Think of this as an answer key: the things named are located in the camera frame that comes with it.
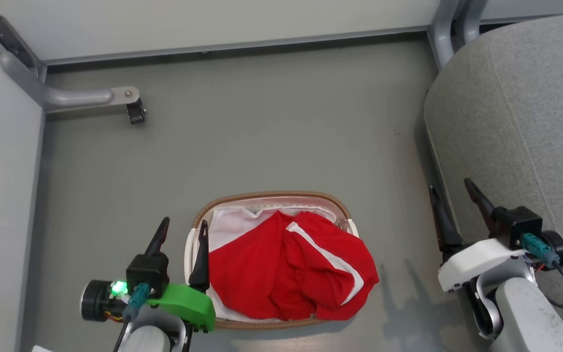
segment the metal frame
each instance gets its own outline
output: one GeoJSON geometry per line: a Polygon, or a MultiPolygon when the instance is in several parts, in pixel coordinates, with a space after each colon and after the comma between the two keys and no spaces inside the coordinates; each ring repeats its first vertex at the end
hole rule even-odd
{"type": "Polygon", "coordinates": [[[145,121],[140,92],[136,87],[64,90],[44,83],[46,67],[0,15],[0,65],[46,113],[126,105],[132,125],[145,121]]]}
{"type": "Polygon", "coordinates": [[[479,36],[479,24],[488,0],[440,0],[433,22],[427,31],[438,69],[455,53],[451,27],[455,21],[455,37],[461,46],[479,36]]]}

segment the gray sofa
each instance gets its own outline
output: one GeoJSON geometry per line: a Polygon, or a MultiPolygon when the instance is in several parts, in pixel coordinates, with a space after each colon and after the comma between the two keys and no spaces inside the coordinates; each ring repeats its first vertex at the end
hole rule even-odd
{"type": "MultiPolygon", "coordinates": [[[[525,205],[563,236],[563,16],[501,27],[463,47],[429,90],[425,122],[465,242],[487,238],[467,176],[495,205],[525,205]]],[[[537,277],[563,303],[560,274],[537,277]]]]}

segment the floor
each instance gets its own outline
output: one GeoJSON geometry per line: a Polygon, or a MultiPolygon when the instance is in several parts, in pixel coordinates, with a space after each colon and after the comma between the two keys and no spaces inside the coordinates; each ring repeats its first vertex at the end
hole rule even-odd
{"type": "Polygon", "coordinates": [[[339,198],[381,282],[346,322],[196,335],[192,352],[464,352],[475,349],[440,253],[422,104],[436,75],[424,36],[197,60],[166,58],[51,74],[68,89],[135,85],[148,120],[121,109],[49,117],[32,243],[23,352],[109,351],[114,323],[79,314],[91,279],[118,279],[170,216],[172,282],[206,203],[264,190],[339,198]]]}

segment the led light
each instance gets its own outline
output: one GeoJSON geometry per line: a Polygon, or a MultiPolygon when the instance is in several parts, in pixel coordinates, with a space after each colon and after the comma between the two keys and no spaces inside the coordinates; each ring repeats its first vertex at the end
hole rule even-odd
{"type": "Polygon", "coordinates": [[[117,297],[127,294],[127,283],[125,281],[116,281],[114,285],[112,285],[112,294],[117,297]]]}

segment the white fabric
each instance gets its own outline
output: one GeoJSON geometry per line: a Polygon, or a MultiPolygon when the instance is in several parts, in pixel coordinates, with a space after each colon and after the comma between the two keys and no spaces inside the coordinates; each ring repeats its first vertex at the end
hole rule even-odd
{"type": "Polygon", "coordinates": [[[312,247],[314,247],[322,256],[324,256],[329,263],[334,267],[334,269],[338,269],[344,272],[348,272],[353,276],[353,289],[349,292],[349,295],[346,297],[345,301],[342,302],[342,305],[345,305],[347,302],[351,300],[351,298],[355,297],[357,292],[359,292],[362,287],[364,287],[364,279],[360,276],[360,273],[357,270],[353,269],[353,267],[344,261],[344,259],[335,256],[328,250],[320,247],[317,245],[314,240],[310,237],[310,235],[301,228],[297,223],[294,221],[286,227],[286,230],[290,232],[295,232],[295,234],[299,234],[304,240],[306,240],[312,247]]]}
{"type": "MultiPolygon", "coordinates": [[[[305,211],[312,212],[326,218],[332,223],[336,222],[335,215],[329,210],[321,207],[276,207],[261,209],[255,213],[243,207],[216,209],[212,215],[210,229],[208,229],[210,252],[223,247],[227,243],[243,236],[246,232],[253,230],[255,227],[260,225],[260,223],[264,222],[264,220],[270,218],[277,210],[289,216],[296,216],[300,212],[305,211]]],[[[223,302],[221,302],[221,298],[219,298],[212,285],[210,285],[210,289],[206,291],[206,294],[212,298],[212,305],[217,313],[217,318],[242,321],[244,323],[277,323],[281,321],[277,318],[252,319],[244,314],[236,312],[236,310],[227,308],[223,302]]]]}

